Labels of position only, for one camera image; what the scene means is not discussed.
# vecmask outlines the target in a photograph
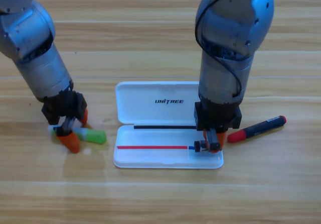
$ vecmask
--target orange gripper fingertip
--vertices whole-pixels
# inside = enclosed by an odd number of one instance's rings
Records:
[[[85,114],[84,114],[84,118],[82,120],[79,120],[80,123],[82,123],[83,125],[87,124],[88,121],[88,110],[85,109]]]
[[[226,142],[226,132],[224,133],[217,133],[217,140],[219,141],[220,145],[221,145],[221,149],[224,147],[225,142]]]
[[[57,136],[57,138],[72,153],[77,154],[80,151],[80,140],[74,132],[71,132],[67,136]]]

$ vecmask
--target table surface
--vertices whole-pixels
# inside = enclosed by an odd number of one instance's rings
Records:
[[[218,170],[129,170],[113,164],[121,81],[197,80],[200,0],[38,0],[56,45],[108,143],[70,154],[47,135],[42,105],[0,56],[1,223],[321,223],[321,0],[275,0],[241,127],[286,126],[226,145]]]

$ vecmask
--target silver robot arm segment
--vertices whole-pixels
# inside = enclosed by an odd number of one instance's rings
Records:
[[[51,125],[67,137],[75,119],[87,121],[87,103],[73,91],[73,81],[54,44],[55,26],[35,0],[0,0],[0,52],[12,59]]]
[[[202,0],[196,16],[200,21],[196,37],[203,52],[195,119],[198,130],[224,133],[240,126],[239,105],[254,53],[270,28],[274,0],[217,0],[205,12],[214,1]]]

